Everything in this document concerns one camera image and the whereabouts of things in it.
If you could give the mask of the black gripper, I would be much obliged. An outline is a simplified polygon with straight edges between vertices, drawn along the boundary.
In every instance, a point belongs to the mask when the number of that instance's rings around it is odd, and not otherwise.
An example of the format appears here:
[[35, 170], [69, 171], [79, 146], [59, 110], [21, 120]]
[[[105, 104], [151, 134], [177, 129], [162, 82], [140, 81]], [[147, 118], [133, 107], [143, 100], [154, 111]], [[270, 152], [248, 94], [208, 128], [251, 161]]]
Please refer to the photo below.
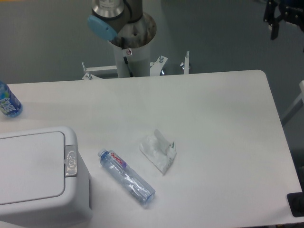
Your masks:
[[279, 33], [279, 22], [303, 25], [304, 1], [303, 0], [267, 0], [263, 21], [271, 27], [271, 40], [275, 40]]

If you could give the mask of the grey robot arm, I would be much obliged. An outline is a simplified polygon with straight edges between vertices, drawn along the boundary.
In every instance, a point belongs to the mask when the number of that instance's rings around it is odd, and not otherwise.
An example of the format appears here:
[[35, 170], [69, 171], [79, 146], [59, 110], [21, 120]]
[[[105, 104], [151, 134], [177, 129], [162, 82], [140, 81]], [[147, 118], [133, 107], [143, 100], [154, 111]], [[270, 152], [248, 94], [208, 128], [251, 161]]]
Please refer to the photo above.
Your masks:
[[[141, 0], [93, 0], [89, 28], [100, 38], [113, 41], [127, 24], [143, 19]], [[279, 23], [285, 21], [304, 29], [304, 2], [302, 0], [268, 0], [263, 21], [271, 28], [271, 40], [278, 37]]]

